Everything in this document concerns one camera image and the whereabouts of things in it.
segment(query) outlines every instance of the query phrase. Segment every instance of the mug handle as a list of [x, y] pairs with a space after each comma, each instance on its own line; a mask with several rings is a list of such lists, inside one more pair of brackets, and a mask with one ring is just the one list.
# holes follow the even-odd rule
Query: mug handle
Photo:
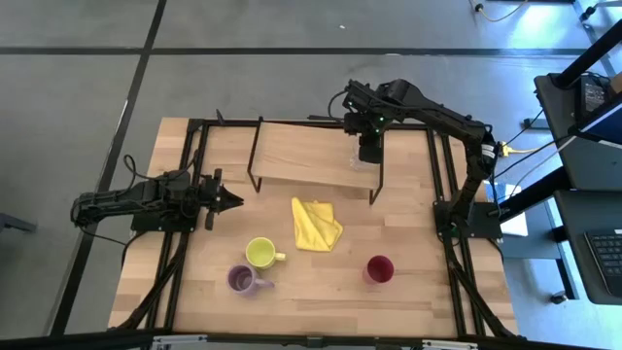
[[274, 283], [270, 281], [262, 280], [260, 278], [255, 279], [255, 283], [257, 283], [257, 285], [260, 287], [274, 288]]

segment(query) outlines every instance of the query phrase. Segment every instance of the red mug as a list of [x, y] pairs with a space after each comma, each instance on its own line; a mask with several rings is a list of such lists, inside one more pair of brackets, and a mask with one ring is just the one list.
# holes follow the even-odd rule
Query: red mug
[[363, 270], [363, 281], [367, 284], [379, 284], [389, 282], [395, 269], [389, 258], [375, 256], [369, 260]]

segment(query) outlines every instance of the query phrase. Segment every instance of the wooden table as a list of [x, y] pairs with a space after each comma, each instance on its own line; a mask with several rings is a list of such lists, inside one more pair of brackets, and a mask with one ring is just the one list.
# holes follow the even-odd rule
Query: wooden table
[[[149, 175], [177, 168], [187, 124], [187, 119], [162, 120]], [[245, 203], [217, 216], [214, 230], [199, 225], [190, 235], [175, 331], [456, 335], [447, 267], [433, 223], [433, 179], [424, 131], [386, 132], [384, 189], [373, 206], [369, 206], [365, 189], [277, 179], [264, 179], [261, 192], [255, 193], [246, 174], [254, 135], [253, 127], [209, 129], [201, 173], [222, 168], [227, 189], [242, 196]], [[466, 176], [464, 149], [457, 140], [451, 145], [461, 184]], [[437, 148], [442, 150], [440, 140]], [[443, 189], [449, 195], [442, 152], [438, 157]], [[481, 199], [484, 193], [480, 190]], [[332, 252], [295, 248], [293, 196], [333, 203], [335, 218], [344, 232]], [[225, 276], [233, 264], [245, 261], [245, 246], [256, 236], [272, 239], [288, 260], [260, 272], [276, 284], [274, 289], [261, 290], [255, 298], [247, 299], [228, 288]], [[152, 286], [162, 238], [162, 232], [149, 232], [128, 249], [110, 326], [122, 322]], [[516, 332], [498, 251], [486, 240], [470, 239], [469, 244], [481, 295], [505, 326]], [[385, 255], [395, 264], [396, 274], [385, 285], [368, 286], [362, 280], [363, 266], [374, 255]], [[168, 292], [164, 291], [157, 325], [163, 323], [167, 300]], [[474, 333], [464, 291], [463, 304], [467, 329]]]

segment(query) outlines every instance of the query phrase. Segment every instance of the yellow mug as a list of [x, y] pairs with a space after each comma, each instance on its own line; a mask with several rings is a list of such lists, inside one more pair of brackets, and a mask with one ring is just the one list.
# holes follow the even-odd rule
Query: yellow mug
[[257, 237], [246, 246], [246, 260], [254, 267], [269, 268], [275, 261], [284, 261], [285, 254], [277, 253], [271, 240]]

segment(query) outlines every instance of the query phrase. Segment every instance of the wooden board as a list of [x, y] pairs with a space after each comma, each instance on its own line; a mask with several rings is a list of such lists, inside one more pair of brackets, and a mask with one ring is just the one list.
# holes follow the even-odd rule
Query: wooden board
[[[167, 161], [168, 169], [179, 165], [185, 132], [181, 125], [186, 122], [162, 121], [151, 175], [165, 167]], [[385, 185], [370, 207], [368, 190], [364, 189], [264, 179], [261, 192], [255, 193], [245, 166], [254, 131], [246, 127], [210, 128], [202, 173], [222, 168], [227, 189], [242, 196], [245, 204], [216, 217], [213, 231], [198, 229], [190, 236], [174, 330], [455, 336], [447, 269], [432, 218], [433, 180], [425, 132], [386, 133]], [[459, 181], [464, 180], [461, 147], [452, 143]], [[177, 157], [163, 160], [175, 149]], [[332, 252], [295, 248], [293, 196], [333, 203], [344, 232]], [[110, 326], [122, 322], [150, 289], [162, 236], [150, 232], [128, 249]], [[288, 260], [260, 272], [276, 284], [273, 290], [262, 290], [247, 299], [228, 289], [225, 276], [231, 265], [245, 261], [245, 246], [256, 236], [272, 239]], [[516, 332], [499, 253], [486, 241], [469, 241], [481, 294], [503, 323]], [[362, 269], [369, 258], [378, 254], [394, 262], [396, 274], [385, 285], [368, 286], [363, 283]], [[160, 304], [159, 325], [166, 301], [167, 291]], [[472, 329], [466, 295], [463, 304], [467, 326]]]
[[375, 190], [379, 165], [361, 163], [358, 138], [340, 129], [263, 122], [253, 176]]

